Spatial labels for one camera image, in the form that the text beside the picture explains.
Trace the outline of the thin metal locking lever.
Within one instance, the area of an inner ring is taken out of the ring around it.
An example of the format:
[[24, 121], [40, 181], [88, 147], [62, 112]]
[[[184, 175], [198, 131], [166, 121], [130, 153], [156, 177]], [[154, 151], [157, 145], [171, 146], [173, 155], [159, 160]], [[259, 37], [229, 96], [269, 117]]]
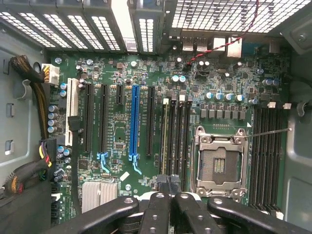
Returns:
[[268, 132], [257, 133], [257, 134], [253, 134], [253, 135], [247, 135], [244, 138], [266, 136], [266, 135], [277, 134], [277, 133], [282, 133], [282, 132], [289, 132], [289, 131], [292, 131], [292, 130], [293, 130], [292, 128], [286, 128], [286, 129], [280, 129], [280, 130], [272, 130], [272, 131], [268, 131]]

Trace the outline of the long black expansion slot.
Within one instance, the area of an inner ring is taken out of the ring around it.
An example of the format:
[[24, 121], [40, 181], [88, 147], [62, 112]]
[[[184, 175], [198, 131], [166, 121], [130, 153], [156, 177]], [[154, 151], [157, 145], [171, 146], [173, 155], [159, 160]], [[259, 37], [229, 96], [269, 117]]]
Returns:
[[146, 126], [146, 156], [152, 155], [154, 136], [155, 87], [148, 87], [147, 126]]
[[108, 157], [107, 140], [108, 140], [108, 110], [109, 110], [109, 86], [101, 85], [100, 91], [100, 110], [99, 110], [99, 132], [98, 132], [98, 153], [101, 168], [106, 173], [109, 173], [106, 158]]
[[83, 152], [90, 153], [92, 149], [92, 132], [94, 118], [94, 85], [86, 84], [84, 99], [84, 133], [83, 133]]

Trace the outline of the black RAM slot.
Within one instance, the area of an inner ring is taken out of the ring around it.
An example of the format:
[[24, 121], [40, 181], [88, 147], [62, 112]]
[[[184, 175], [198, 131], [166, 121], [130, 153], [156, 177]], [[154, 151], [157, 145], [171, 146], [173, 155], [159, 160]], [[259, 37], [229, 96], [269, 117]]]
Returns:
[[159, 172], [161, 175], [166, 174], [166, 133], [167, 133], [167, 114], [168, 114], [169, 99], [163, 99], [162, 115], [161, 115], [161, 140], [160, 140], [160, 156], [159, 156]]
[[[260, 115], [261, 110], [259, 107], [254, 108], [254, 120], [253, 120], [253, 134], [260, 132]], [[252, 153], [251, 153], [251, 173], [250, 173], [250, 194], [249, 194], [249, 206], [254, 208], [256, 201], [256, 186], [257, 186], [257, 152], [258, 152], [258, 139], [256, 136], [251, 137], [252, 140]]]
[[181, 189], [186, 191], [187, 183], [187, 164], [188, 164], [188, 137], [189, 137], [189, 125], [190, 125], [190, 111], [193, 98], [188, 95], [185, 102], [184, 113], [184, 130], [183, 130], [183, 149], [182, 149], [182, 166], [181, 166]]
[[172, 161], [173, 161], [173, 131], [174, 131], [174, 118], [175, 118], [176, 98], [171, 97], [169, 108], [169, 123], [168, 123], [168, 151], [167, 151], [167, 175], [171, 174]]
[[[259, 117], [259, 133], [264, 133], [266, 131], [266, 110], [259, 108], [258, 109], [258, 117]], [[259, 149], [258, 149], [258, 156], [259, 156], [259, 172], [258, 172], [258, 187], [257, 187], [257, 206], [259, 210], [264, 210], [263, 208], [263, 188], [264, 188], [264, 174], [265, 174], [265, 159], [266, 157], [263, 156], [263, 151], [265, 150], [265, 136], [259, 136]]]
[[[276, 109], [269, 109], [269, 125], [268, 131], [275, 130]], [[272, 153], [274, 150], [274, 134], [267, 135], [267, 150], [266, 150], [266, 180], [265, 180], [265, 193], [263, 205], [266, 211], [269, 210], [269, 203], [271, 199], [271, 177], [272, 177]]]
[[185, 102], [185, 96], [179, 95], [177, 113], [176, 113], [176, 139], [175, 139], [175, 174], [181, 176], [181, 141], [182, 141], [182, 123], [183, 123], [183, 106]]

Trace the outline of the green motherboard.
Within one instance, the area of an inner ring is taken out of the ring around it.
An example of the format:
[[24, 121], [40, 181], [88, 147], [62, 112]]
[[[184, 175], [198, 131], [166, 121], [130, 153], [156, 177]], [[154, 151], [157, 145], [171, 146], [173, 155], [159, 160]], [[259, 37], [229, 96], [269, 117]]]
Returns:
[[[269, 109], [276, 109], [275, 130], [286, 129], [288, 83], [285, 76], [290, 68], [290, 54], [283, 52], [275, 55], [245, 54], [237, 61], [219, 58], [205, 58], [194, 64], [187, 64], [186, 56], [168, 54], [164, 57], [130, 55], [85, 55], [69, 54], [55, 58], [55, 65], [60, 68], [59, 88], [51, 91], [48, 132], [57, 140], [56, 170], [52, 182], [51, 224], [57, 225], [77, 215], [76, 207], [82, 212], [82, 185], [85, 182], [117, 183], [117, 196], [139, 197], [144, 193], [158, 190], [161, 115], [163, 99], [169, 99], [166, 133], [166, 161], [168, 151], [168, 123], [171, 97], [176, 98], [175, 122], [173, 131], [173, 161], [171, 175], [175, 174], [176, 159], [176, 113], [179, 95], [193, 98], [190, 111], [188, 137], [188, 164], [186, 192], [195, 192], [193, 170], [196, 169], [193, 143], [195, 131], [203, 126], [212, 134], [233, 135], [243, 128], [247, 135], [253, 135], [254, 108], [266, 110], [266, 131], [269, 125]], [[72, 146], [65, 146], [67, 79], [76, 78], [78, 84], [78, 115], [68, 117], [69, 128], [73, 134]], [[94, 118], [92, 149], [83, 152], [84, 99], [86, 84], [94, 85]], [[101, 168], [98, 159], [98, 132], [101, 85], [109, 86], [108, 110], [108, 157], [106, 163], [109, 173]], [[124, 88], [123, 105], [116, 104], [116, 87]], [[142, 175], [134, 171], [128, 159], [130, 141], [130, 120], [132, 105], [132, 86], [140, 87], [139, 129], [137, 152], [138, 167]], [[146, 156], [146, 126], [148, 87], [155, 87], [154, 136], [151, 156]], [[185, 102], [183, 106], [181, 163], [183, 149], [183, 130]], [[264, 205], [262, 212], [283, 218], [281, 211], [282, 160], [287, 132], [274, 134], [272, 153], [271, 199], [269, 210]], [[266, 157], [267, 135], [264, 138]], [[247, 193], [240, 203], [249, 206], [252, 140], [249, 142], [247, 164]]]

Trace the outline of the white expansion slot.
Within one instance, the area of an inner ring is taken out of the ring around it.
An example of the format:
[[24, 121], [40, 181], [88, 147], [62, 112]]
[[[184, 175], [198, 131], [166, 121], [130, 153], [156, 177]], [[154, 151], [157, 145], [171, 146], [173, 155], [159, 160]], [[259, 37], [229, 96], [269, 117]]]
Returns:
[[76, 78], [67, 79], [67, 102], [66, 102], [66, 124], [65, 124], [65, 146], [72, 146], [73, 134], [69, 128], [68, 117], [78, 115], [78, 84]]

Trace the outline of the silver finned heatsink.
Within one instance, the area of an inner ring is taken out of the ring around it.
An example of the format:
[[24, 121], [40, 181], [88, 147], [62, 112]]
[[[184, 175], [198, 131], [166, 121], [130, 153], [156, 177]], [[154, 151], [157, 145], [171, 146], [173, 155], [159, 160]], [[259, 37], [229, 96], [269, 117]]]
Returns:
[[117, 198], [117, 183], [85, 182], [82, 185], [82, 213]]

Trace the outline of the silver CPU socket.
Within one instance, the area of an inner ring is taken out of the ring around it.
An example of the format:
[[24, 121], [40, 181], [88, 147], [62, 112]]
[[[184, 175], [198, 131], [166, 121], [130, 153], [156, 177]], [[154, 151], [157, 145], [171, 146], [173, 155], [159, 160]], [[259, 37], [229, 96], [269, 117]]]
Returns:
[[200, 197], [222, 196], [240, 202], [247, 193], [249, 142], [245, 129], [222, 135], [198, 126], [193, 146], [195, 192]]

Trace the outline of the short black expansion slot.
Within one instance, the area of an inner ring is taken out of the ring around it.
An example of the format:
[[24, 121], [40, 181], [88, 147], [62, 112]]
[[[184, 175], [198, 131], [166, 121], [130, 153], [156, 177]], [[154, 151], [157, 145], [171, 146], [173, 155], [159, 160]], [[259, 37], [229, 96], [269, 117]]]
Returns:
[[116, 104], [123, 105], [124, 100], [124, 88], [122, 84], [118, 84], [116, 87]]

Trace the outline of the blue expansion slot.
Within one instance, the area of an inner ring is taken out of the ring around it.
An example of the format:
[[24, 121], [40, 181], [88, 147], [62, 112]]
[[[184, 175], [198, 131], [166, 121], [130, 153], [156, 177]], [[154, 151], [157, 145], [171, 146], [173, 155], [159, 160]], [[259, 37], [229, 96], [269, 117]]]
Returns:
[[139, 105], [140, 105], [139, 99], [140, 99], [140, 87], [139, 85], [133, 85], [128, 159], [129, 161], [132, 162], [134, 171], [142, 175], [142, 172], [138, 167], [139, 154], [137, 152], [138, 129], [139, 129]]

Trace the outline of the rear port block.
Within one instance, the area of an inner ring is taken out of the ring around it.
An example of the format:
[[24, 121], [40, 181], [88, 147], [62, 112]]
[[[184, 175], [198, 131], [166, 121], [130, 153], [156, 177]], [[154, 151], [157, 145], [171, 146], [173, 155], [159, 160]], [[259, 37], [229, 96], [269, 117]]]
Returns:
[[243, 32], [170, 29], [168, 39], [183, 54], [238, 59], [242, 54]]

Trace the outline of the white power connector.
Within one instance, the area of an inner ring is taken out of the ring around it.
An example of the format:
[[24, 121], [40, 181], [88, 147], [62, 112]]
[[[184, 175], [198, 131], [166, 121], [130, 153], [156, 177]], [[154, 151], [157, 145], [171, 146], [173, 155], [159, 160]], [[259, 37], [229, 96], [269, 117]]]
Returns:
[[41, 65], [41, 71], [44, 73], [44, 83], [55, 86], [59, 85], [59, 67], [43, 63]]

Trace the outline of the grey metal PC case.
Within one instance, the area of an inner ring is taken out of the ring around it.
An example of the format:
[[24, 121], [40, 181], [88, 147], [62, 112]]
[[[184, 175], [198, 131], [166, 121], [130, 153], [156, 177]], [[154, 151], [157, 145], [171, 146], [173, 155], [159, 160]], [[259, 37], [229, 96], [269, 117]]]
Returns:
[[44, 83], [41, 65], [69, 54], [171, 54], [191, 65], [212, 58], [179, 52], [168, 39], [173, 28], [243, 32], [241, 57], [222, 60], [290, 54], [283, 218], [272, 216], [312, 231], [312, 0], [0, 0], [0, 234], [45, 234], [66, 222], [51, 224], [55, 171], [21, 194], [6, 196], [2, 187], [51, 138], [51, 91], [59, 85]]

